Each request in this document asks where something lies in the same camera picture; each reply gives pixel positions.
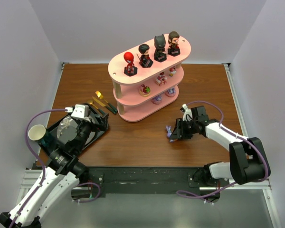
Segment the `purple bunny with cake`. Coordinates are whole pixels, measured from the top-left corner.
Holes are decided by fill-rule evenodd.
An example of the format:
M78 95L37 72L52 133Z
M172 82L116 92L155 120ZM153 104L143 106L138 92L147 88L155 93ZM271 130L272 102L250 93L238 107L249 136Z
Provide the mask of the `purple bunny with cake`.
M166 126L166 131L167 131L167 138L169 139L169 142L170 143L176 142L177 139L170 139L170 136L172 134L171 126Z

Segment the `purple bunny pink cotton candy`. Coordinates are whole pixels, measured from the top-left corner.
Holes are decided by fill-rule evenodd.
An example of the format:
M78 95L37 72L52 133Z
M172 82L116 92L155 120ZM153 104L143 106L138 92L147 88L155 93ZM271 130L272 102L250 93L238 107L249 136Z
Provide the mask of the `purple bunny pink cotton candy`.
M151 99L153 104L159 105L162 103L162 95L157 95Z

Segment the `purple bunny pink donut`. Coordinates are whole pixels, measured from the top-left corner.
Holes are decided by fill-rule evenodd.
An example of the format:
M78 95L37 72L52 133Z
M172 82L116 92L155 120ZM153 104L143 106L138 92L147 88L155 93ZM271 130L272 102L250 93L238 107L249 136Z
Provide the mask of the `purple bunny pink donut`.
M173 87L173 88L170 88L170 89L168 89L168 90L165 92L165 94L166 94L166 96L168 96L168 97L174 97L175 94L176 94L176 90L175 90L174 87Z

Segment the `pink bear strawberry tart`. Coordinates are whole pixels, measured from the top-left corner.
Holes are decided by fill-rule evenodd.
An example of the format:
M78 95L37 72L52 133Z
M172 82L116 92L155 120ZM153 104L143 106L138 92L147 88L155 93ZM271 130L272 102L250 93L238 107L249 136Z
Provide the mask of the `pink bear strawberry tart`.
M148 97L151 93L151 89L149 86L146 86L144 84L141 84L139 86L139 94L143 97Z

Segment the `pink bear cake square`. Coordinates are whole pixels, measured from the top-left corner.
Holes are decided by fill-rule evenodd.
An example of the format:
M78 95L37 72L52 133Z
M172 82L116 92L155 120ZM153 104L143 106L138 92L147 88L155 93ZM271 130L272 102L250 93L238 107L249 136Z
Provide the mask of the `pink bear cake square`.
M164 72L161 72L155 79L158 86L162 86L167 83L167 77Z

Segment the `red spider hero figure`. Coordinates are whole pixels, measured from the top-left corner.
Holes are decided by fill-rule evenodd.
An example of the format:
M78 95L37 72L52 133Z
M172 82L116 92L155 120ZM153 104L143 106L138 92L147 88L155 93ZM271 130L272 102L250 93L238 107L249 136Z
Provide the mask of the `red spider hero figure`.
M134 56L131 52L125 52L124 60L127 62L127 66L124 67L124 74L127 76L134 76L137 74L137 67L134 65Z

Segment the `ice cream cone bear toy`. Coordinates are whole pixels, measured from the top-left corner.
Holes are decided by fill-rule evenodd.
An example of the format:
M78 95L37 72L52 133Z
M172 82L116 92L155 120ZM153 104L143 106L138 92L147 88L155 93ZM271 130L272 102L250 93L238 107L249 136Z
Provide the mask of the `ice cream cone bear toy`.
M169 69L169 76L173 77L175 73L176 73L176 67L171 67Z

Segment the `black haired red figure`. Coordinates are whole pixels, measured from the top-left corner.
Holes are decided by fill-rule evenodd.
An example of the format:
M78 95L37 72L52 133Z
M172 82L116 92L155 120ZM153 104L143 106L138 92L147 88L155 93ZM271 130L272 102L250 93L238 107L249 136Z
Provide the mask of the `black haired red figure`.
M153 61L149 55L149 45L141 44L138 47L138 51L140 52L141 56L139 57L139 64L143 68L150 68L153 65Z

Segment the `dark bat hero figure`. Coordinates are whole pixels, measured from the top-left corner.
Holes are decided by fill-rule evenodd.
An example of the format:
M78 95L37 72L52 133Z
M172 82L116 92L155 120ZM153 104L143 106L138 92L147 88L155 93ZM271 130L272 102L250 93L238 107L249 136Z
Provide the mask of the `dark bat hero figure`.
M165 53L166 40L163 34L154 37L154 46L154 60L158 62L165 61L167 59L167 55Z

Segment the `brown haired hero figure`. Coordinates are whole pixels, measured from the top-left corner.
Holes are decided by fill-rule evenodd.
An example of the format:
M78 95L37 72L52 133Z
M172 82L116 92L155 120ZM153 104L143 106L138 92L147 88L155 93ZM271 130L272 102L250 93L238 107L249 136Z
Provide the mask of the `brown haired hero figure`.
M168 54L171 56L178 56L180 54L180 48L179 48L179 34L176 31L172 31L168 35Z

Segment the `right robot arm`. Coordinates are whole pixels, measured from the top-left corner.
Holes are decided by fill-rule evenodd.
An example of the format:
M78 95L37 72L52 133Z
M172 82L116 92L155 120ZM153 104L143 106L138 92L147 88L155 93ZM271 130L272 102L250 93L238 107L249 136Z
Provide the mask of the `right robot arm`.
M191 139L194 134L203 135L225 148L229 162L215 162L205 166L213 179L233 179L239 185L267 179L271 169L261 140L248 138L226 128L219 120L210 119L204 106L181 108L183 116L175 126L167 126L170 142Z

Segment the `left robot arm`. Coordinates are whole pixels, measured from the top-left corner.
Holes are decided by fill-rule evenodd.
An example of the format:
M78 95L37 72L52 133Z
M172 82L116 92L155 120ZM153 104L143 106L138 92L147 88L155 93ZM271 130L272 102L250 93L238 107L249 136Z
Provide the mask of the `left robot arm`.
M59 199L74 187L93 185L88 168L79 162L84 149L109 128L108 114L98 114L85 104L66 107L67 115L50 128L27 125L25 141L36 141L49 160L41 163L42 173L24 198L9 212L0 214L0 224L6 228L39 228L42 219Z

